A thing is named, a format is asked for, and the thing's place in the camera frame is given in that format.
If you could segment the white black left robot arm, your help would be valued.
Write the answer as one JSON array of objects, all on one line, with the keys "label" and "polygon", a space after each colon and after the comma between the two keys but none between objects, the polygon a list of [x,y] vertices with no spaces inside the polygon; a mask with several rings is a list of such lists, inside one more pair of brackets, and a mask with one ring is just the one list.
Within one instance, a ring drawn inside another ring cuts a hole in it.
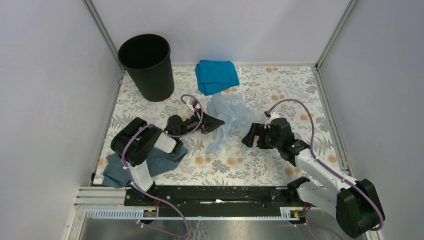
[{"label": "white black left robot arm", "polygon": [[155,200],[153,177],[174,170],[188,153],[181,138],[196,131],[208,134],[224,124],[198,108],[186,120],[170,116],[165,129],[136,117],[112,139],[110,147],[129,173],[128,182],[139,188],[136,199],[148,206]]}]

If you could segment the black plastic trash bin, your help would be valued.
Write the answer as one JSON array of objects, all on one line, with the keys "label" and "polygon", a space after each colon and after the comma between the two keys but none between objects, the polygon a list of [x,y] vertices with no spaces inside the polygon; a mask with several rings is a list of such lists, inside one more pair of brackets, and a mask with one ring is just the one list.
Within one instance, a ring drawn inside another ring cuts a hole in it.
[{"label": "black plastic trash bin", "polygon": [[164,37],[149,33],[134,36],[120,46],[117,56],[147,101],[162,102],[173,94],[171,47]]}]

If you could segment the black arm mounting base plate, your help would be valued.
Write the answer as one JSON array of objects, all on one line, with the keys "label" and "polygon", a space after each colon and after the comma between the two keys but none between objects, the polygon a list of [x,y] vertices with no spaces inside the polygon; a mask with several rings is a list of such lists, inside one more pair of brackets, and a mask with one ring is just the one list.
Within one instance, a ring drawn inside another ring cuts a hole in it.
[{"label": "black arm mounting base plate", "polygon": [[152,207],[159,217],[279,217],[280,209],[302,212],[311,206],[287,187],[154,185],[147,195],[126,189],[126,207]]}]

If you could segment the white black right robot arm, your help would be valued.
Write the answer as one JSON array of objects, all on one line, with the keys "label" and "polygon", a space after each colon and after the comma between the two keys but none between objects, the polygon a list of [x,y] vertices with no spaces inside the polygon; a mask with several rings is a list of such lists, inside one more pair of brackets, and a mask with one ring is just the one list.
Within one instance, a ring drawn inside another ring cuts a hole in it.
[{"label": "white black right robot arm", "polygon": [[357,180],[325,165],[312,154],[312,148],[295,138],[285,118],[268,124],[252,123],[241,142],[261,150],[275,149],[281,158],[307,172],[319,182],[299,177],[287,184],[287,201],[293,206],[312,204],[334,217],[339,227],[351,238],[377,230],[385,220],[374,184],[368,179]]}]

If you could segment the light blue plastic trash bag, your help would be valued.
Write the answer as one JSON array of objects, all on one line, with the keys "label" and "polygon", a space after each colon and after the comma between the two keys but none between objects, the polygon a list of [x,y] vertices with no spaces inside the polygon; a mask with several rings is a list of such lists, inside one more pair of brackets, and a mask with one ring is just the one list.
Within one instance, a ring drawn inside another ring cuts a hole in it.
[{"label": "light blue plastic trash bag", "polygon": [[207,147],[211,153],[218,152],[227,143],[230,133],[238,132],[242,137],[246,136],[251,124],[256,121],[255,111],[236,93],[214,94],[207,111],[211,117],[224,121],[216,129],[215,140]]}]

